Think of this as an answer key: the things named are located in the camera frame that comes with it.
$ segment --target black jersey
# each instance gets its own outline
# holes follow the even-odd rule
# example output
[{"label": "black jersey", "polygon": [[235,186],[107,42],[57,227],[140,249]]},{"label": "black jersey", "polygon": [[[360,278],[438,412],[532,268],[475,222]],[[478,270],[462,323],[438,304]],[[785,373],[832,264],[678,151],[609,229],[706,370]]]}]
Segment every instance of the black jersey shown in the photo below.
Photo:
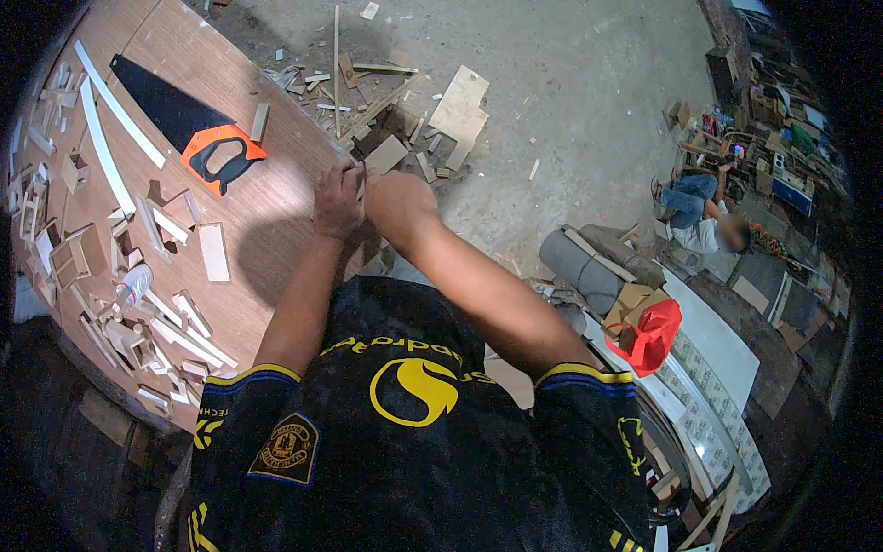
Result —
[{"label": "black jersey", "polygon": [[353,278],[303,380],[275,365],[207,378],[191,550],[643,552],[630,375],[561,364],[528,413],[483,362],[437,290]]}]

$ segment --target red plastic bag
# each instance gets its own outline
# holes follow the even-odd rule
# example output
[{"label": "red plastic bag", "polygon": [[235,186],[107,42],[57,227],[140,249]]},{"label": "red plastic bag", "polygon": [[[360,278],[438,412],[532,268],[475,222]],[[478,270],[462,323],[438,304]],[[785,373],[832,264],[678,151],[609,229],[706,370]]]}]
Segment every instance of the red plastic bag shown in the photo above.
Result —
[{"label": "red plastic bag", "polygon": [[655,372],[671,351],[675,342],[675,334],[681,326],[681,307],[674,299],[666,299],[650,305],[641,313],[638,327],[620,322],[611,324],[609,328],[628,326],[636,334],[634,341],[626,345],[627,351],[612,344],[607,336],[604,341],[617,357],[625,360],[634,368],[635,374],[642,378]]}]

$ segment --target orange saw handle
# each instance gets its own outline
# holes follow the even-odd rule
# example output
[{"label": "orange saw handle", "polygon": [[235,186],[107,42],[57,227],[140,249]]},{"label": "orange saw handle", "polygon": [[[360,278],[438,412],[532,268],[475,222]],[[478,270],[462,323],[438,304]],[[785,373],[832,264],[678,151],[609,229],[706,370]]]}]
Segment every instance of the orange saw handle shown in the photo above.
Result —
[{"label": "orange saw handle", "polygon": [[[218,146],[226,142],[239,142],[242,152],[226,162],[216,173],[209,172],[208,159]],[[235,125],[216,126],[196,132],[181,154],[181,164],[218,197],[227,193],[230,182],[242,176],[252,163],[261,159],[267,159],[267,152],[249,140]]]}]

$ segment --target concrete floor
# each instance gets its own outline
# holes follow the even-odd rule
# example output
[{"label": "concrete floor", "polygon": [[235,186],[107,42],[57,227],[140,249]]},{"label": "concrete floor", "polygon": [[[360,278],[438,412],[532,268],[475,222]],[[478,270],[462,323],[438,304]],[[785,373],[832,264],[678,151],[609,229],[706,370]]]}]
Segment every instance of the concrete floor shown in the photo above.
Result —
[{"label": "concrete floor", "polygon": [[[234,0],[206,12],[202,0],[185,1],[260,67],[281,69],[296,57],[332,66],[333,3]],[[431,115],[429,96],[444,92],[460,64],[490,81],[482,105],[490,118],[462,179],[435,185],[454,231],[489,255],[512,257],[524,276],[550,275],[537,255],[562,223],[646,222],[651,231],[648,184],[654,174],[668,178],[676,155],[677,133],[666,133],[661,110],[677,98],[694,113],[713,102],[704,56],[713,41],[695,2],[381,0],[371,21],[358,15],[366,4],[340,3],[341,52],[361,63],[408,52],[437,88],[412,95],[408,111]]]}]

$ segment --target seated person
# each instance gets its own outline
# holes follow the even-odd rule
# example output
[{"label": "seated person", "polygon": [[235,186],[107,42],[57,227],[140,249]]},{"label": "seated person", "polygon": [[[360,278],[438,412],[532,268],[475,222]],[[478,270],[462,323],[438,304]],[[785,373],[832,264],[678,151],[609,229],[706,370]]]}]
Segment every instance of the seated person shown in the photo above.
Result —
[{"label": "seated person", "polygon": [[723,202],[727,171],[718,168],[718,177],[701,174],[675,178],[665,187],[654,177],[650,184],[653,199],[675,213],[668,221],[671,233],[684,249],[696,253],[745,253],[751,246],[751,228],[741,216],[731,215]]}]

